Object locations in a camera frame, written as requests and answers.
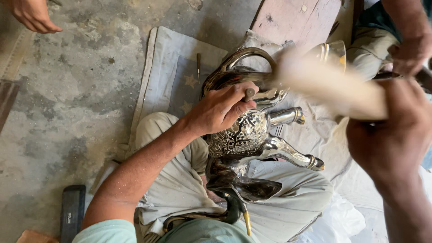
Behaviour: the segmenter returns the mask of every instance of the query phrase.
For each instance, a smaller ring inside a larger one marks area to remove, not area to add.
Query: star pattern
[[[185,85],[189,85],[192,87],[192,89],[195,88],[195,84],[198,83],[198,80],[194,79],[194,75],[191,74],[190,76],[183,76],[186,79]]]
[[[184,114],[187,114],[192,109],[192,103],[187,103],[185,100],[183,101],[183,105],[180,106],[180,109],[184,111]]]

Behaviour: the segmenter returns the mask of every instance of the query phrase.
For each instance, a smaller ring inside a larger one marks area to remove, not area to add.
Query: hand
[[[46,0],[6,0],[11,13],[29,30],[47,34],[63,31],[48,16]]]
[[[190,130],[197,136],[228,129],[241,114],[257,106],[253,100],[241,101],[247,88],[254,88],[256,92],[259,90],[253,82],[212,90],[182,119],[187,121]]]
[[[393,79],[382,86],[388,120],[372,127],[350,119],[346,129],[351,156],[381,194],[418,184],[419,165],[432,141],[432,105],[418,83]]]
[[[388,52],[393,58],[393,72],[412,77],[422,68],[423,62],[432,56],[432,35],[404,39],[400,46],[391,46]]]

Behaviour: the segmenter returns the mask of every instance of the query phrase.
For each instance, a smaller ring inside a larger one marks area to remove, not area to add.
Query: concrete floor
[[[60,0],[64,31],[35,36],[0,135],[0,242],[25,229],[59,235],[64,187],[89,191],[127,143],[151,28],[165,26],[230,51],[260,0]],[[91,200],[87,194],[87,204]]]

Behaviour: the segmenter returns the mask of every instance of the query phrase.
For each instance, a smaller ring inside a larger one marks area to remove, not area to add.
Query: metal elephant figurine
[[[265,51],[259,48],[244,48],[227,58],[207,77],[200,96],[203,98],[210,90],[219,90],[246,81],[252,81],[260,88],[253,97],[257,104],[255,109],[240,116],[231,128],[207,136],[209,159],[206,166],[206,187],[227,200],[227,209],[220,215],[192,213],[169,217],[164,222],[165,231],[172,228],[175,220],[211,218],[232,224],[243,214],[250,235],[251,224],[246,204],[266,201],[282,189],[279,182],[247,177],[252,160],[281,158],[299,167],[314,171],[324,170],[322,160],[310,154],[302,154],[282,138],[270,134],[273,127],[292,122],[304,124],[305,118],[300,107],[277,113],[267,112],[285,98],[288,90],[268,85],[273,78],[272,73],[236,66],[241,59],[249,56],[261,56],[267,59],[272,70],[276,68],[276,63]]]

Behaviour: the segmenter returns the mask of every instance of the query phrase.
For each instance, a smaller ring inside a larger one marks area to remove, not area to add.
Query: sleeve
[[[72,243],[137,243],[135,227],[122,219],[94,224],[75,236]]]

